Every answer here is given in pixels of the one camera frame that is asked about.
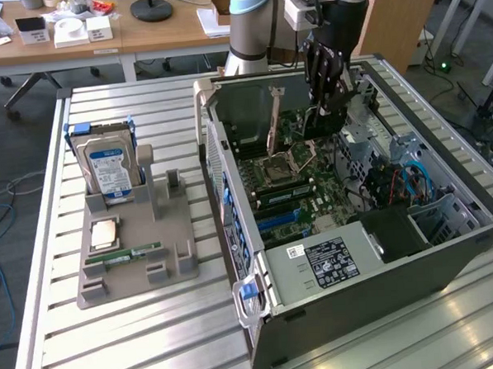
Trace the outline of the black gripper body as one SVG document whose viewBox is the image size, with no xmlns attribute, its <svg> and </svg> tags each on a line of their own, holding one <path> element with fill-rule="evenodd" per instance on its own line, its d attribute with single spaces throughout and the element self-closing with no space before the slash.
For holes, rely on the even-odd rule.
<svg viewBox="0 0 493 369">
<path fill-rule="evenodd" d="M 315 43 L 334 52 L 340 52 L 345 61 L 350 60 L 359 42 L 367 15 L 367 0 L 321 2 L 323 23 L 315 29 Z"/>
</svg>

